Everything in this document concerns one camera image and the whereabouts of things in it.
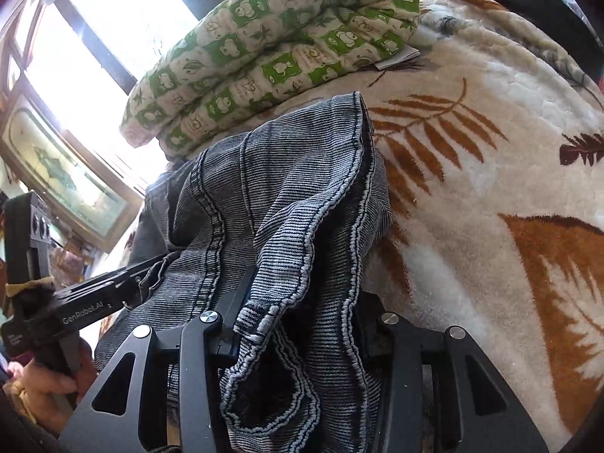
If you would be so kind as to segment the person's left hand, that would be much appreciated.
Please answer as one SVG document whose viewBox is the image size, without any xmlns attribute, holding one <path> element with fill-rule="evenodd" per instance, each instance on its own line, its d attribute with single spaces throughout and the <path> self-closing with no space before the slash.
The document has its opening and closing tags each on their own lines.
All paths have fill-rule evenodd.
<svg viewBox="0 0 604 453">
<path fill-rule="evenodd" d="M 75 396 L 79 403 L 98 376 L 85 339 L 79 339 L 79 363 L 79 371 L 72 378 L 32 360 L 17 378 L 2 385 L 2 391 L 17 413 L 57 436 L 72 413 L 62 410 L 55 397 Z"/>
</svg>

